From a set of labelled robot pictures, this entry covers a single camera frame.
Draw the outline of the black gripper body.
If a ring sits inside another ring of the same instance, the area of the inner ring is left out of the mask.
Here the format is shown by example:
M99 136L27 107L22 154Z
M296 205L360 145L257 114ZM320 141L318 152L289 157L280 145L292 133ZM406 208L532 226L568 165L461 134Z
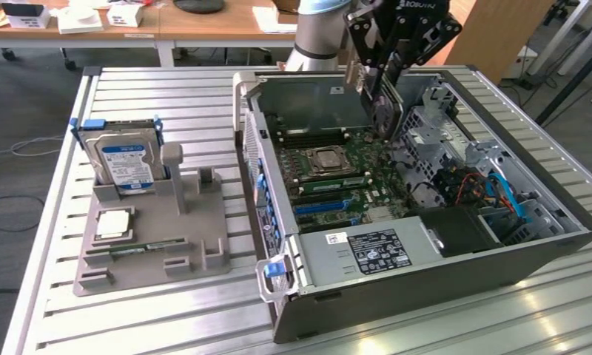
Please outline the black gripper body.
M426 26L426 30L434 28L430 40L448 43L453 39L453 31L445 29L450 20L449 1L376 1L377 43L388 41L396 25L402 28L398 39L410 39L420 26Z

